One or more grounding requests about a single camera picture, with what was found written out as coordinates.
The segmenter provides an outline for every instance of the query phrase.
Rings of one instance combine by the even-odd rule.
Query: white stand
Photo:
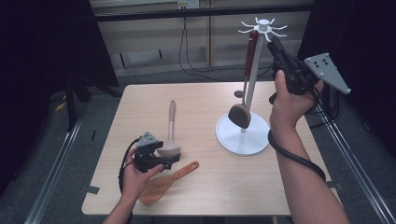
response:
[[[256,50],[254,53],[253,64],[250,71],[250,80],[247,89],[246,106],[250,110],[251,101],[253,99],[254,87],[256,85],[257,74],[259,72],[260,58],[262,57],[262,48],[264,46],[265,39],[268,42],[271,40],[268,38],[268,33],[278,35],[272,30],[281,30],[287,26],[280,28],[271,27],[270,24],[274,22],[268,20],[258,20],[256,17],[257,25],[246,25],[252,27],[251,30],[257,30],[259,32],[259,38],[257,39]],[[253,156],[262,152],[268,145],[267,135],[270,130],[268,123],[255,113],[251,113],[251,121],[247,129],[241,129],[236,126],[228,118],[228,113],[223,115],[216,126],[216,136],[220,141],[221,145],[227,150],[239,155],[239,156]]]
[[[270,130],[267,122],[255,113],[251,113],[251,122],[247,129],[241,129],[223,115],[216,125],[216,136],[227,150],[239,156],[254,156],[268,145],[267,134]]]

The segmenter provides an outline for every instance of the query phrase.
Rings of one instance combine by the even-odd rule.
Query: human arm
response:
[[[321,92],[323,83],[315,87]],[[310,160],[296,124],[314,105],[313,96],[289,93],[282,71],[276,73],[276,94],[270,116],[274,140],[287,151]],[[344,208],[317,173],[279,152],[276,157],[294,223],[349,223]]]
[[[124,167],[122,194],[120,200],[106,218],[104,223],[126,223],[134,209],[136,201],[145,189],[149,180],[158,174],[163,165],[157,165],[146,173],[138,171],[133,164],[133,155],[136,148],[129,151]]]

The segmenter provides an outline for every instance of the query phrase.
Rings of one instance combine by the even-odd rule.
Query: round white base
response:
[[[268,123],[259,115],[251,113],[250,125],[241,129],[223,115],[216,125],[216,136],[227,150],[239,156],[253,156],[268,146]]]

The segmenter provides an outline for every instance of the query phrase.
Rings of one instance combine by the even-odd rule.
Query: forearm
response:
[[[295,128],[272,123],[271,130],[281,147],[309,160]],[[276,156],[295,223],[348,223],[342,205],[316,172],[278,152]]]
[[[128,221],[129,216],[132,214],[136,200],[122,198],[111,211],[110,215],[105,220],[105,224],[121,224]]]

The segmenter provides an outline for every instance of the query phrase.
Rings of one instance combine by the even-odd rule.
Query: wooden spoon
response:
[[[245,83],[244,83],[244,95],[242,97],[242,104],[234,105],[228,113],[228,118],[238,127],[246,129],[248,128],[251,120],[250,111],[245,105],[245,96],[247,92],[247,82],[250,77],[251,67],[253,65],[254,52],[256,51],[257,38],[259,33],[257,30],[250,32],[250,37],[247,46],[247,59],[245,62]]]
[[[142,194],[139,197],[140,202],[146,206],[152,205],[153,203],[157,202],[165,194],[169,187],[171,187],[175,180],[178,180],[184,175],[191,173],[193,170],[198,168],[198,166],[199,162],[193,161],[187,166],[174,172],[172,175],[150,179],[145,190],[143,190]]]
[[[165,156],[165,157],[175,156],[177,153],[180,152],[180,146],[176,145],[173,140],[175,110],[176,110],[176,103],[175,103],[175,101],[171,101],[171,104],[169,105],[168,143],[166,143],[162,148],[157,149],[157,152],[160,153],[160,155]]]

